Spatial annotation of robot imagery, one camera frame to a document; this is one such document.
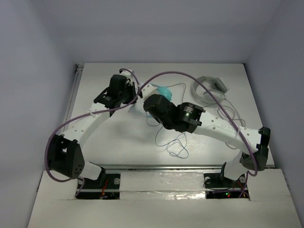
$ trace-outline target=white table surface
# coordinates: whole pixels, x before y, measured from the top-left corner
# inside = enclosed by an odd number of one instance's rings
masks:
[[[133,184],[127,176],[124,177],[123,182]],[[250,176],[248,188],[251,200],[78,200],[74,198],[76,183],[77,180],[55,182],[44,172],[28,227],[301,227],[281,170],[266,169],[254,178]]]
[[[212,76],[223,78],[230,90],[227,99],[237,108],[240,116],[245,119],[248,128],[262,127],[257,106],[251,92],[247,75],[242,64],[125,64],[125,63],[87,63],[81,76],[76,95],[72,117],[87,112],[93,99],[107,86],[113,74],[118,74],[120,68],[131,68],[141,82],[151,76],[168,70],[182,71],[194,77]],[[193,81],[185,76],[165,75],[153,81],[158,85],[169,86],[176,83],[187,85],[184,102],[191,102],[204,106],[191,96],[190,87]],[[172,101],[181,103],[183,86],[170,88]],[[216,113],[217,107],[206,108]],[[149,118],[150,124],[155,120]],[[189,150],[187,159],[171,157],[164,147],[157,147],[154,143],[156,132],[160,127],[150,127],[146,124],[146,117],[133,108],[125,108],[104,122],[88,139],[83,147],[86,160],[97,164],[123,164],[123,165],[155,165],[155,166],[220,166],[233,158],[238,150],[228,148],[223,142],[210,137],[186,133]],[[174,130],[162,129],[158,143],[165,144],[173,140],[179,133]],[[171,150],[178,152],[178,145]],[[274,166],[271,153],[269,153],[268,166]]]

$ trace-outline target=gray wall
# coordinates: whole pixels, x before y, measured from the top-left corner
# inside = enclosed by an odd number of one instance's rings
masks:
[[[245,63],[280,2],[42,1],[77,63]]]
[[[283,0],[245,64],[271,152],[304,223],[304,1]]]
[[[75,65],[28,0],[0,1],[0,227],[26,227]]]

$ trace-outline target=red wire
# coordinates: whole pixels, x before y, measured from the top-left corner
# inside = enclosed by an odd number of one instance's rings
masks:
[[[102,191],[101,191],[101,197],[105,195],[104,193],[105,193],[105,189],[106,189],[106,186],[107,186],[108,182],[109,182],[109,180],[107,179],[107,180],[105,181],[104,187],[103,187],[103,189],[102,189]]]

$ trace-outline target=white panel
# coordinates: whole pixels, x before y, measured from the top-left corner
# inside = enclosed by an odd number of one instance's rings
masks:
[[[276,166],[304,223],[304,1],[283,0],[246,63]]]
[[[43,2],[76,62],[245,62],[280,0]]]
[[[261,175],[263,173],[267,176],[268,171],[262,172]],[[270,184],[275,184],[276,181],[284,182],[280,170],[275,170],[270,175],[273,177],[269,179]],[[255,183],[251,181],[251,179],[248,181],[251,188],[264,186],[263,181]],[[64,197],[69,189],[75,191],[75,187],[71,188],[67,183],[59,186],[44,172],[28,227],[83,228],[101,225],[115,228],[301,227],[290,198],[282,198],[282,200],[273,198],[267,201],[247,199],[70,200],[67,196],[67,199],[58,199],[60,192],[62,192],[61,197]],[[274,191],[282,193],[280,189],[274,189]]]
[[[122,172],[120,191],[204,190],[202,172],[132,171]]]
[[[0,221],[26,227],[47,139],[64,117],[75,65],[30,1],[0,1]]]

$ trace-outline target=purple cable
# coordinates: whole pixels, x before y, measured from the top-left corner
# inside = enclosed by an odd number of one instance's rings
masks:
[[[132,74],[132,76],[135,78],[136,82],[138,82],[137,80],[137,77],[134,75],[134,73],[128,69],[125,69],[125,68],[122,68],[120,70],[126,70],[128,71],[130,74]],[[135,96],[135,98],[128,104],[122,106],[122,107],[118,107],[118,108],[113,108],[113,109],[108,109],[108,110],[101,110],[101,111],[96,111],[96,112],[92,112],[92,114],[98,114],[98,113],[105,113],[105,112],[110,112],[110,111],[117,111],[117,110],[120,110],[120,109],[123,109],[123,108],[126,108],[127,106],[131,105],[134,101],[136,101],[137,99],[137,96],[139,95],[139,93],[141,92],[141,90],[149,83],[151,82],[153,79],[161,76],[161,75],[166,75],[166,74],[178,74],[178,75],[184,75],[184,76],[187,76],[189,78],[191,78],[192,80],[196,81],[201,87],[203,87],[208,93],[209,95],[214,99],[214,101],[218,104],[219,108],[223,111],[223,113],[226,115],[226,117],[228,118],[228,120],[231,122],[232,126],[235,128],[235,130],[238,132],[238,126],[234,123],[234,121],[232,120],[232,118],[229,116],[229,114],[227,113],[227,111],[224,109],[224,107],[219,103],[219,101],[215,98],[215,96],[199,81],[197,80],[195,77],[191,76],[191,75],[188,75],[186,73],[183,73],[183,72],[179,72],[179,71],[166,71],[166,72],[162,72],[162,73],[158,73],[156,75],[154,75],[153,77],[151,77],[148,81],[146,81],[137,91],[137,94]],[[66,182],[66,181],[69,181],[70,179],[66,179],[66,180],[59,180],[57,178],[55,178],[50,170],[49,170],[49,166],[48,166],[48,148],[49,148],[49,145],[50,145],[50,142],[52,140],[52,138],[54,137],[54,135],[56,134],[57,131],[59,131],[62,127],[64,127],[65,125],[69,124],[70,122],[72,121],[75,121],[77,119],[80,119],[80,118],[83,118],[83,117],[86,117],[86,116],[89,116],[90,113],[86,113],[86,114],[83,114],[83,115],[80,115],[80,116],[77,116],[77,117],[74,117],[73,119],[70,119],[69,121],[61,124],[59,127],[57,127],[55,129],[55,131],[51,134],[51,136],[49,137],[48,139],[48,142],[47,142],[47,146],[46,146],[46,150],[45,150],[45,157],[44,157],[44,162],[45,162],[45,168],[46,168],[46,171],[48,173],[48,175],[50,176],[51,179],[55,180],[55,181],[58,181],[58,182]],[[254,168],[255,168],[255,173],[252,174],[250,172],[248,172],[250,175],[252,176],[256,176],[257,175],[257,163],[256,163],[256,160],[254,158],[254,155],[251,151],[251,148],[245,138],[245,136],[243,135],[242,132],[239,132],[239,135],[240,137],[242,138],[245,146],[247,147],[248,149],[248,152],[250,154],[250,157],[251,159],[253,160],[253,165],[254,165]]]
[[[80,188],[79,188],[78,191],[76,192],[75,197],[78,196],[78,194],[80,193],[81,189],[82,189],[82,188],[84,187],[84,185],[85,185],[85,179],[84,179],[84,178],[81,178],[81,180],[82,180],[82,184],[80,185]]]
[[[239,198],[241,198],[242,194],[245,193],[245,188],[247,187],[247,181],[248,181],[248,172],[246,173],[246,180],[245,180],[245,183],[244,183],[244,187],[243,187],[240,195],[238,196]]]

